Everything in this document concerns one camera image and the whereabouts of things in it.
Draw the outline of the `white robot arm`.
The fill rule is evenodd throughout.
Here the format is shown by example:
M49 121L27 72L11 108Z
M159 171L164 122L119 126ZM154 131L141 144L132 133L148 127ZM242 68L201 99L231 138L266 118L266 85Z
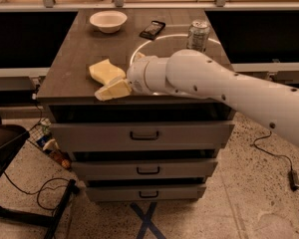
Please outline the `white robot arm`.
M131 93L214 99L299 147L299 89L234 73L206 55L180 50L168 58L143 56L123 71L104 60L89 68L100 101Z

